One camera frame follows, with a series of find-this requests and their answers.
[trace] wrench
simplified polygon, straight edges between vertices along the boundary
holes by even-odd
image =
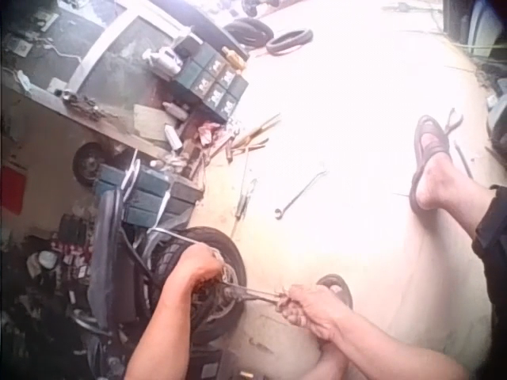
[[[308,182],[308,184],[300,191],[298,192],[294,198],[292,198],[290,200],[289,203],[287,203],[287,205],[284,207],[284,208],[277,208],[275,210],[275,218],[276,219],[282,219],[284,217],[284,214],[285,214],[285,211],[290,207],[292,206],[292,204],[306,191],[308,190],[308,188],[318,179],[320,178],[321,176],[323,175],[326,175],[327,174],[327,170],[326,169],[322,169],[322,171],[318,172],[317,174],[315,174],[315,177],[313,177],[311,179],[310,182]]]

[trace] workshop floor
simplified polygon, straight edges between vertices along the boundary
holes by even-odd
[[[417,119],[428,113],[444,123],[451,107],[464,114],[451,140],[474,178],[485,186],[505,183],[484,150],[487,92],[451,44],[406,31],[434,30],[428,13],[383,13],[380,5],[306,0],[263,19],[278,32],[311,28],[314,41],[249,61],[251,85],[236,116],[260,123],[281,111],[283,121],[267,148],[250,156],[246,183],[256,177],[258,184],[234,240],[250,287],[281,290],[338,273],[358,313],[400,340],[473,369],[489,344],[481,262],[449,215],[439,211],[423,226],[404,195]],[[231,232],[244,159],[231,166],[222,155],[213,161],[193,225]],[[329,174],[275,220],[273,210],[320,162]],[[312,337],[259,302],[247,306],[231,347],[244,367],[274,378],[297,378],[318,358]]]

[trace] hand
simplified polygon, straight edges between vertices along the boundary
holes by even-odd
[[[222,273],[223,263],[214,255],[212,249],[203,243],[190,245],[180,257],[176,268],[173,270],[175,276],[187,279],[192,287],[209,279],[219,276]]]
[[[349,312],[347,305],[323,285],[312,288],[292,285],[276,310],[293,325],[307,328],[324,340],[334,339],[338,328],[336,320]]]

